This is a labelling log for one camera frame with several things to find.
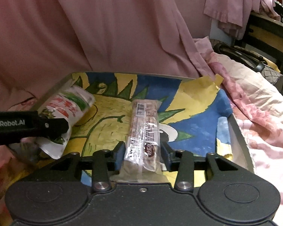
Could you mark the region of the pink white nougat bar pack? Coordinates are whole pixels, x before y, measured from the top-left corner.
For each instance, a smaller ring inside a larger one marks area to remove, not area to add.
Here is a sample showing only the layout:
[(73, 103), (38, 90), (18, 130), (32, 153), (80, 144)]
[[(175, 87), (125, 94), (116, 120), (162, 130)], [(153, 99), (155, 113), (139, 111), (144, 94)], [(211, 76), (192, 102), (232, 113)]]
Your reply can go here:
[(132, 102), (130, 131), (119, 174), (110, 177), (117, 183), (167, 183), (160, 165), (160, 101), (136, 99)]

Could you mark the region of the green white vegetable snack pouch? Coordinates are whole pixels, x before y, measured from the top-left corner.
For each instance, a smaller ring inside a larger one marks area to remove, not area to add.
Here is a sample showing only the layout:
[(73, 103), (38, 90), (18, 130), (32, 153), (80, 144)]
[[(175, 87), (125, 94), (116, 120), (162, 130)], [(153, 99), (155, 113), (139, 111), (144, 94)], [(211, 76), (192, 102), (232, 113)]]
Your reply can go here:
[[(40, 113), (48, 120), (48, 126), (54, 128), (49, 137), (36, 138), (36, 144), (53, 159), (62, 157), (70, 139), (72, 127), (85, 115), (95, 102), (95, 97), (85, 89), (73, 85), (60, 91), (50, 100)], [(58, 131), (58, 119), (64, 119), (68, 130), (64, 133)]]

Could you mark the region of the painted cardboard box tray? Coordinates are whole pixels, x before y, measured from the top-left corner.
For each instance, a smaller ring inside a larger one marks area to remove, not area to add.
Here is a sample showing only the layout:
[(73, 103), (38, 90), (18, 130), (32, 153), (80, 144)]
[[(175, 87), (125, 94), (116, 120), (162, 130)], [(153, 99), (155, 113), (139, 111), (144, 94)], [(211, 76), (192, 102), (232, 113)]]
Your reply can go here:
[(246, 144), (229, 98), (219, 81), (164, 78), (124, 73), (74, 73), (72, 82), (52, 94), (41, 108), (48, 119), (64, 117), (70, 130), (57, 138), (37, 138), (53, 159), (78, 151), (90, 156), (125, 143), (112, 181), (174, 183), (161, 143), (173, 150), (221, 156), (251, 169)]

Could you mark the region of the pink draped curtain sheet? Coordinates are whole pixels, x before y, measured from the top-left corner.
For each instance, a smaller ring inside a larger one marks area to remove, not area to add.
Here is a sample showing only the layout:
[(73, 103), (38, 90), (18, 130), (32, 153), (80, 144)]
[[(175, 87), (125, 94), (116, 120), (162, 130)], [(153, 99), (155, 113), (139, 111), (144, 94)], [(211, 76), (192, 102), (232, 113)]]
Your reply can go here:
[(174, 0), (0, 0), (0, 107), (78, 71), (213, 75)]

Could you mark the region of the floral pink bedsheet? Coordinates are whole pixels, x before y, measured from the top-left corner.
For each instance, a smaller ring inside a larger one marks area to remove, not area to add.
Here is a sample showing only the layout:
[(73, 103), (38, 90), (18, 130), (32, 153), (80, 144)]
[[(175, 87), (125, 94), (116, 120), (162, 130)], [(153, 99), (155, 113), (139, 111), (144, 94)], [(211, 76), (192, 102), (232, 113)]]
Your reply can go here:
[[(283, 225), (283, 97), (260, 74), (214, 52), (208, 39), (196, 48), (213, 71), (203, 77), (219, 81), (229, 98), (251, 169), (216, 152), (174, 150), (177, 171), (167, 171), (174, 183), (117, 183), (110, 180), (114, 148), (53, 159), (36, 137), (23, 138), (0, 146), (0, 225)], [(73, 74), (8, 111), (42, 117)]]

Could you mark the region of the black handbag beside bed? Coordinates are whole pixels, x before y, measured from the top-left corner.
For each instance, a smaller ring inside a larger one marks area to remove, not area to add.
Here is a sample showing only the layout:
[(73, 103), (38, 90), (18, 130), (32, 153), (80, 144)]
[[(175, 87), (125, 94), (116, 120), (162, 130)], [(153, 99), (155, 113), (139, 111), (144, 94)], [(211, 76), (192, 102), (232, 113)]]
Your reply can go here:
[(272, 85), (283, 85), (283, 75), (268, 66), (267, 61), (258, 53), (251, 52), (239, 46), (230, 47), (221, 42), (214, 45), (213, 49), (214, 52), (226, 55), (254, 72), (260, 73)]

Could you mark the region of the dark wooden desk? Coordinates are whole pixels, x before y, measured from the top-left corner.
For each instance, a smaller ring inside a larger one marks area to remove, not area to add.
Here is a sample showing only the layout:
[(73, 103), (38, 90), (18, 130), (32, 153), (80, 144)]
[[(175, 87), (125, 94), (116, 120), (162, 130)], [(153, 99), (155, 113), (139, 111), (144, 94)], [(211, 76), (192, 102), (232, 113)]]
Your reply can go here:
[(234, 44), (249, 45), (273, 57), (283, 75), (283, 23), (280, 21), (252, 12), (243, 38)]

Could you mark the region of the hanging pink cloth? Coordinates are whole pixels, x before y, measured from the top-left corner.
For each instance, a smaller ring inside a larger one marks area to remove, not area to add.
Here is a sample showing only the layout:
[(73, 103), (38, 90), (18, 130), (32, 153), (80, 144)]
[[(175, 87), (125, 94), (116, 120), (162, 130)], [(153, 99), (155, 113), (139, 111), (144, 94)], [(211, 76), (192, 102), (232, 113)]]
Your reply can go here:
[(205, 0), (203, 13), (217, 20), (219, 29), (240, 40), (252, 12), (279, 21), (275, 5), (274, 0)]

